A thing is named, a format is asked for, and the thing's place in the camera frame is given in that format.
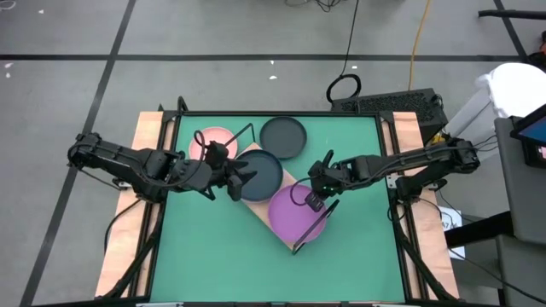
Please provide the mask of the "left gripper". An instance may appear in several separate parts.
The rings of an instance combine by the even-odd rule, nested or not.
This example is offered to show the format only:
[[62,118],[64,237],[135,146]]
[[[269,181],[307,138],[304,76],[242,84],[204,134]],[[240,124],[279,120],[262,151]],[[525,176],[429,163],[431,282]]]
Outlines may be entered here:
[[212,169],[210,186],[239,187],[241,183],[252,180],[257,171],[250,171],[249,162],[240,159],[229,159],[229,150],[219,142],[206,145],[205,163]]

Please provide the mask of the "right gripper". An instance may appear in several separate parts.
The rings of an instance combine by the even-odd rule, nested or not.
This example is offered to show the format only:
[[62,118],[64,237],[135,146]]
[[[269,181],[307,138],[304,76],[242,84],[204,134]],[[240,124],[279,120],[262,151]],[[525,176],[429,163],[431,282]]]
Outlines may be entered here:
[[334,150],[327,151],[322,161],[317,160],[309,169],[311,188],[315,193],[341,193],[356,187],[351,167],[355,158],[344,159],[332,165]]

